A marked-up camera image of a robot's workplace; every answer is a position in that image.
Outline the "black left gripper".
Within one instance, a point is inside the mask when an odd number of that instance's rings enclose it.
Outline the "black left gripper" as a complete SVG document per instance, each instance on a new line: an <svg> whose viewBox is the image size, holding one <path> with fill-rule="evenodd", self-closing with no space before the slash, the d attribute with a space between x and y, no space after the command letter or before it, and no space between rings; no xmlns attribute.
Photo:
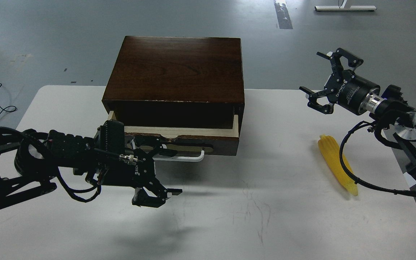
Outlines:
<svg viewBox="0 0 416 260"><path fill-rule="evenodd" d="M132 154L114 154L104 162L100 184L133 187L132 205L158 208L171 196L183 192L157 183L156 161L175 161L177 150L170 149L155 135L135 135L130 141Z"/></svg>

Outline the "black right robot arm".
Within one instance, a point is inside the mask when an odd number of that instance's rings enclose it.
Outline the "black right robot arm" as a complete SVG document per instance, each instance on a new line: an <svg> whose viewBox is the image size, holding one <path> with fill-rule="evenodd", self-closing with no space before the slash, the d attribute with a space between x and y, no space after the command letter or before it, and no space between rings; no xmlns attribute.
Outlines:
<svg viewBox="0 0 416 260"><path fill-rule="evenodd" d="M413 145L416 142L416 108L403 99L400 87L391 84L380 93L378 84L357 75L355 70L363 64L363 59L351 52L338 48L328 54L317 52L317 55L330 61L332 73L321 91L299 87L307 95L308 107L323 114L332 114L334 105L339 105L357 116L369 112L373 119L371 123L358 123L343 139L338 158L345 174L355 184L373 190L416 197L416 191L387 189L363 181L351 173L342 158L350 136L358 129L368 127L380 143L402 150L407 155L410 161L406 165L407 173L416 181L416 147Z"/></svg>

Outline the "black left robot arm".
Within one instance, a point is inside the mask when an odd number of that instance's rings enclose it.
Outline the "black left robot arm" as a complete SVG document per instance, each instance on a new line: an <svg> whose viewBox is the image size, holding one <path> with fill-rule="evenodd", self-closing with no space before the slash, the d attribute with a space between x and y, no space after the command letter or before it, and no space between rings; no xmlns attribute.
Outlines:
<svg viewBox="0 0 416 260"><path fill-rule="evenodd" d="M133 205L158 208L183 191L161 184L153 158L177 153L155 139L126 148L117 120L105 121L94 138L0 127L0 210L54 191L54 178L79 202L96 199L102 186L127 186L135 190Z"/></svg>

